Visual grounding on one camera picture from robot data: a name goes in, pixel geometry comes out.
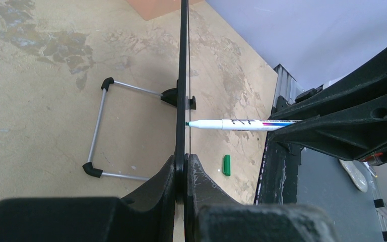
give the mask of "black corner connector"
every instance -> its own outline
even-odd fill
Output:
[[[109,85],[113,84],[114,80],[112,77],[104,79],[103,84],[101,84],[101,90],[106,89],[106,92],[109,91]]]
[[[85,163],[82,166],[82,168],[84,169],[86,174],[93,176],[93,177],[97,177],[97,178],[100,178],[101,174],[103,173],[103,170],[93,168],[93,163],[91,163],[91,162]]]

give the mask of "metal rod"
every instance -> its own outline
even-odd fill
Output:
[[[107,172],[103,172],[101,175],[102,176],[117,177],[117,178],[128,178],[128,179],[134,179],[134,180],[149,180],[149,178],[142,177],[142,176],[122,175],[122,174],[107,173]]]
[[[100,103],[100,108],[99,108],[99,115],[97,117],[96,128],[94,129],[93,141],[91,142],[91,148],[90,148],[90,153],[88,154],[87,162],[92,162],[92,160],[93,160],[94,148],[96,146],[97,133],[98,133],[99,127],[100,127],[101,114],[103,111],[104,98],[106,97],[106,92],[107,92],[107,90],[105,88],[103,88],[103,94],[101,96],[101,103]]]
[[[148,89],[144,89],[144,88],[141,88],[141,87],[136,87],[136,86],[133,86],[133,85],[130,85],[130,84],[127,84],[127,83],[123,83],[123,82],[114,81],[114,83],[120,84],[120,85],[123,85],[123,86],[126,86],[126,87],[131,87],[131,88],[134,88],[134,89],[137,89],[137,90],[141,90],[141,91],[144,91],[144,92],[147,92],[147,93],[154,94],[154,95],[162,97],[162,94],[159,93],[159,92],[154,92],[154,91],[151,91],[151,90],[148,90]]]

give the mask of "white marker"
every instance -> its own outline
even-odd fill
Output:
[[[257,120],[257,119],[203,119],[186,122],[191,128],[210,130],[273,131],[300,120]]]

